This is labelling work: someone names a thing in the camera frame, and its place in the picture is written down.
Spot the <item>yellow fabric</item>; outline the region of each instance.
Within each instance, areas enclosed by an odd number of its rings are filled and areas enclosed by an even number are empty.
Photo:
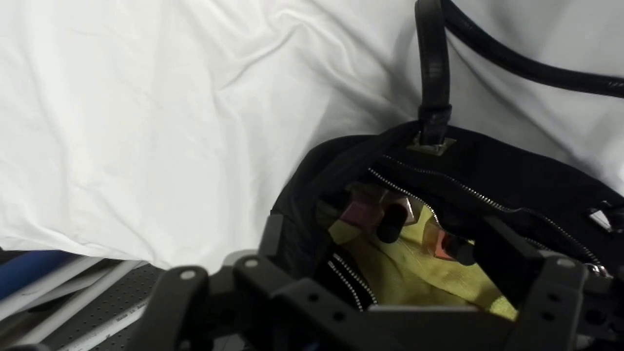
[[[433,255],[437,230],[429,206],[421,206],[419,220],[404,226],[394,243],[341,220],[330,226],[332,240],[353,255],[380,304],[474,304],[515,319],[517,310],[478,265]]]

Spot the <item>white sheet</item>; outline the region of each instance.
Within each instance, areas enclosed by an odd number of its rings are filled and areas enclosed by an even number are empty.
[[[624,76],[620,0],[458,6],[534,58]],[[160,267],[256,247],[304,150],[413,117],[412,7],[2,0],[0,245]],[[521,82],[456,41],[452,87],[456,124],[579,160],[624,193],[622,101]]]

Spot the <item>black bag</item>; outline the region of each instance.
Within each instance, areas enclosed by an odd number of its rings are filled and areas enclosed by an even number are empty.
[[[310,150],[275,202],[261,253],[293,277],[316,277],[347,296],[328,273],[326,263],[339,247],[316,222],[316,206],[326,201],[341,210],[345,187],[371,181],[423,199],[439,224],[462,238],[474,238],[484,218],[495,216],[525,238],[587,263],[597,275],[624,265],[624,199],[618,193],[568,163],[449,124],[445,27],[488,60],[534,82],[622,97],[624,80],[521,56],[484,33],[451,0],[419,0],[415,17],[423,74],[419,119]]]

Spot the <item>white fabric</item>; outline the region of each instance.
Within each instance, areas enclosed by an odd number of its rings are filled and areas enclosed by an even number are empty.
[[[622,0],[458,6],[534,58],[624,76]],[[413,117],[413,0],[2,0],[0,78],[2,247],[217,267],[257,245],[310,146]],[[452,41],[452,103],[624,193],[622,101]]]

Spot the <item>yellow cloth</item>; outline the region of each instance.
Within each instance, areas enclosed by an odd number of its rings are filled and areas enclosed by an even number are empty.
[[[380,304],[474,304],[515,319],[517,310],[478,265],[433,255],[437,230],[429,206],[421,206],[419,220],[404,226],[394,243],[378,241],[343,220],[330,224],[334,241],[353,255]]]

